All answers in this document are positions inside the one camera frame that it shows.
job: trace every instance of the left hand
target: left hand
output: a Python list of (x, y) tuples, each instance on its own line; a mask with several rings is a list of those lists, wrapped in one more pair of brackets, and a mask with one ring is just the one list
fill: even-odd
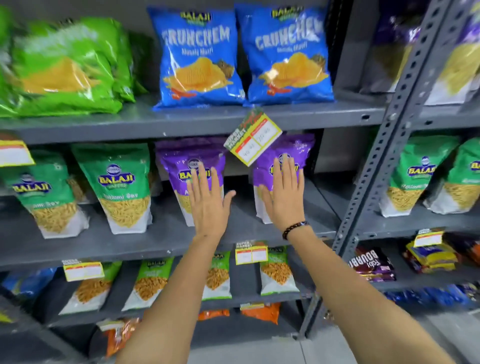
[(192, 179), (187, 181), (187, 190), (196, 237), (212, 237), (218, 243), (227, 228), (230, 204), (236, 192), (229, 191), (222, 200), (217, 171), (212, 167), (210, 172), (211, 191), (208, 188), (207, 175), (202, 162), (198, 163), (198, 177), (197, 171), (191, 170)]

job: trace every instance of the finger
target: finger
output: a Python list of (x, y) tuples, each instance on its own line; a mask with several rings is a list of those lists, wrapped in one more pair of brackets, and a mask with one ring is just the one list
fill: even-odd
[(280, 161), (275, 158), (273, 161), (273, 193), (283, 189), (282, 171), (280, 170)]
[(192, 181), (187, 180), (187, 191), (188, 191), (188, 199), (190, 200), (190, 206), (195, 205), (195, 193), (193, 192), (192, 188)]
[(230, 215), (230, 205), (232, 203), (232, 198), (237, 194), (236, 191), (229, 191), (225, 197), (223, 198), (223, 209), (227, 213), (227, 215)]
[(292, 189), (292, 172), (290, 171), (290, 164), (288, 163), (287, 154), (283, 155), (282, 163), (282, 175), (283, 175), (283, 189)]
[(218, 181), (218, 173), (215, 167), (210, 169), (210, 173), (212, 173), (212, 196), (217, 197), (220, 196), (220, 182)]
[(297, 171), (295, 170), (295, 161), (293, 158), (288, 158), (288, 165), (290, 166), (290, 172), (292, 174), (292, 190), (296, 190), (298, 188), (297, 182)]
[(200, 193), (202, 197), (209, 196), (210, 189), (208, 188), (207, 172), (202, 162), (198, 162), (198, 179), (200, 180)]
[(202, 195), (200, 194), (200, 185), (198, 184), (197, 170), (195, 168), (192, 168), (190, 170), (190, 174), (192, 175), (193, 196), (195, 197), (195, 201), (199, 202), (202, 199)]
[(303, 168), (299, 170), (299, 186), (298, 190), (303, 196), (303, 190), (305, 189), (305, 176), (303, 175)]
[(272, 201), (272, 195), (270, 194), (270, 191), (268, 188), (266, 188), (264, 185), (260, 185), (260, 193), (262, 196), (262, 201), (265, 204), (265, 210), (267, 210), (268, 217), (270, 220), (272, 219), (273, 216), (273, 201)]

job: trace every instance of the purple and yellow snack bag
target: purple and yellow snack bag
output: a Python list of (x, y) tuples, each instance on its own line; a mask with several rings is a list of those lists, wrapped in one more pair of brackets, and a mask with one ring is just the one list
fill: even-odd
[(273, 161), (275, 158), (283, 163), (283, 154), (286, 153), (295, 161), (297, 177), (299, 169), (305, 167), (305, 162), (310, 149), (315, 143), (313, 134), (282, 135), (275, 140), (255, 161), (253, 167), (253, 195), (255, 197), (255, 209), (257, 217), (261, 218), (264, 224), (271, 224), (262, 201), (262, 195), (258, 186), (265, 185), (269, 191), (273, 190)]
[(155, 143), (157, 166), (161, 163), (168, 172), (168, 179), (175, 191), (187, 226), (195, 226), (188, 197), (187, 180), (192, 177), (190, 173), (192, 168), (198, 171), (198, 162), (203, 162), (205, 166), (210, 189), (212, 188), (210, 169), (216, 168), (223, 195), (224, 142), (225, 138), (222, 137), (200, 137), (162, 140)]

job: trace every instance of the forearm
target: forearm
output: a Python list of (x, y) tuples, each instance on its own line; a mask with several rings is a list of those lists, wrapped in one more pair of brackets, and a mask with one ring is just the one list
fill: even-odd
[(288, 239), (359, 363), (452, 363), (408, 313), (345, 264), (310, 227), (294, 229)]
[(198, 319), (208, 269), (218, 241), (195, 238), (168, 280), (145, 312), (144, 319), (118, 364), (183, 364), (187, 362)]

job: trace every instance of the blue chip bag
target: blue chip bag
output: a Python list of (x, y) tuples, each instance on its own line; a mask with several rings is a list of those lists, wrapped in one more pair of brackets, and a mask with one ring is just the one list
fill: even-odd
[(237, 74), (235, 13), (175, 12), (149, 7), (162, 44), (160, 92), (154, 110), (245, 101)]
[(238, 5), (236, 11), (253, 75), (251, 104), (334, 101), (324, 9)]

